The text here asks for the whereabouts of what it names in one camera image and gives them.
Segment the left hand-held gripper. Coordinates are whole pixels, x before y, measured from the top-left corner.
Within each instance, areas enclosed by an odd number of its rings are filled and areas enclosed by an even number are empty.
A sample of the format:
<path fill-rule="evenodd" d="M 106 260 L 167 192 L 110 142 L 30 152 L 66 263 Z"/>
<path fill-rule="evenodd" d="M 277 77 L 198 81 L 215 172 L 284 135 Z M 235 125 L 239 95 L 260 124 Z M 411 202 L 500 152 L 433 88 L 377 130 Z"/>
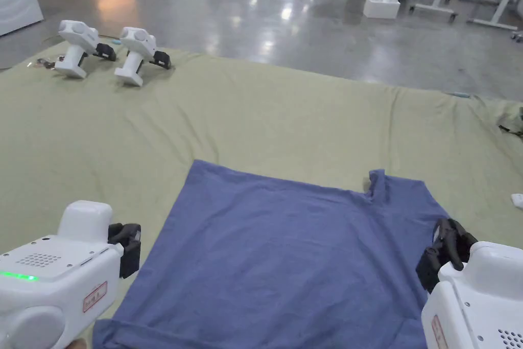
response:
<path fill-rule="evenodd" d="M 140 265 L 141 225 L 110 205 L 69 204 L 58 232 L 1 255 L 1 348 L 66 348 Z"/>

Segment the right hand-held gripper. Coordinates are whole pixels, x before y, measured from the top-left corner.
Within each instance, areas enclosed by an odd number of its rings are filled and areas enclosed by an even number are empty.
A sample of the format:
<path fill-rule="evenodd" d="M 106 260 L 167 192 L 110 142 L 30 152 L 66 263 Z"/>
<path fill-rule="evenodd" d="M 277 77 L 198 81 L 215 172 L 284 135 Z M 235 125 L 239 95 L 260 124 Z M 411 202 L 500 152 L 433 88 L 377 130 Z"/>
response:
<path fill-rule="evenodd" d="M 428 348 L 522 348 L 522 250 L 439 219 L 416 268 Z"/>

